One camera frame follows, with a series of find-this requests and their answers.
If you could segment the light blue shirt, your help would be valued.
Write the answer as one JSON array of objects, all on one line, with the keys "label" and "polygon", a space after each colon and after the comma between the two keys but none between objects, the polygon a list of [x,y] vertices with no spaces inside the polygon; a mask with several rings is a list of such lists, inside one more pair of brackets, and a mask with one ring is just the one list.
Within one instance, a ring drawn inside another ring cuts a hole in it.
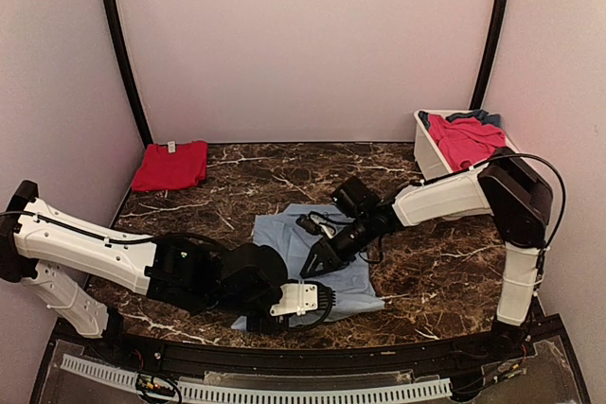
[{"label": "light blue shirt", "polygon": [[[299,216],[311,211],[336,220],[338,223],[334,228],[338,231],[343,229],[344,222],[351,222],[350,218],[333,206],[295,203],[276,215],[257,215],[255,218],[253,242],[278,251],[287,265],[289,277],[293,280],[300,278],[299,272],[309,250],[320,238],[308,234],[296,224]],[[321,275],[315,280],[335,292],[335,304],[325,319],[327,323],[384,309],[384,301],[376,295],[371,284],[369,265],[359,258],[344,269]]]}]

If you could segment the red t-shirt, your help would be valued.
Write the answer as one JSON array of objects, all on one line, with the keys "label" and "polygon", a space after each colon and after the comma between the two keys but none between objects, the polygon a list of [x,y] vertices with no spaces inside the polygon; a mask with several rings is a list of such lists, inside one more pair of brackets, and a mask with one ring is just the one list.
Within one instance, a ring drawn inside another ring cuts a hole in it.
[{"label": "red t-shirt", "polygon": [[206,178],[207,153],[205,141],[149,145],[134,175],[132,191],[182,190],[197,186]]}]

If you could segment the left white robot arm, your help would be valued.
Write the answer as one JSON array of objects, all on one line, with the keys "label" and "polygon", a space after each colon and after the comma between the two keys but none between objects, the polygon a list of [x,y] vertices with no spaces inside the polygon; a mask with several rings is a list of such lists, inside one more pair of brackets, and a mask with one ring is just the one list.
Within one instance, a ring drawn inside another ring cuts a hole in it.
[{"label": "left white robot arm", "polygon": [[98,302],[67,269],[101,277],[190,315],[219,310],[242,316],[246,330],[274,335],[322,324],[336,301],[332,288],[290,278],[273,248],[229,249],[195,233],[118,232],[69,216],[23,180],[1,214],[1,278],[29,287],[113,362],[134,353],[119,312]]}]

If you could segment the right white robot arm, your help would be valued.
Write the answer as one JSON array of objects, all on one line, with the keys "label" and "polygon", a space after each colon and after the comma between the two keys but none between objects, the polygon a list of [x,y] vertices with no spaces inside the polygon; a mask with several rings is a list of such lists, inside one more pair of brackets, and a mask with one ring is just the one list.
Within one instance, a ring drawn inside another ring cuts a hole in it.
[{"label": "right white robot arm", "polygon": [[470,225],[477,236],[488,235],[490,249],[505,254],[499,302],[483,341],[490,359],[503,360],[527,335],[544,257],[561,224],[550,218],[553,191],[530,166],[534,159],[500,148],[476,165],[404,185],[385,198],[351,176],[331,195],[348,220],[311,246],[300,273],[309,278],[342,270],[370,245],[377,251],[371,263],[379,266],[387,237],[402,254],[443,257],[447,252],[437,245],[445,237],[443,226]]}]

